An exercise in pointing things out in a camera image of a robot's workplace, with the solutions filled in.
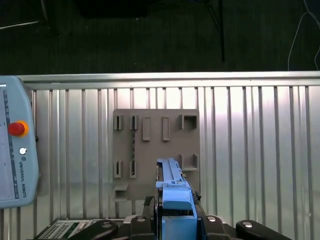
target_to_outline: light blue component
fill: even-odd
[[[163,181],[155,186],[162,189],[162,208],[171,210],[191,210],[193,198],[188,182],[181,176],[181,169],[173,158],[158,159],[162,164]]]
[[[8,134],[9,124],[17,121],[28,125],[27,135]],[[30,204],[35,199],[38,178],[30,99],[19,78],[0,76],[0,209]]]
[[[163,216],[162,240],[197,239],[197,214],[195,216]]]
[[[162,208],[168,210],[189,210],[192,215],[163,216],[162,240],[197,239],[197,213],[192,190],[181,169],[173,158],[158,159],[162,165],[163,181],[156,187],[162,189]]]

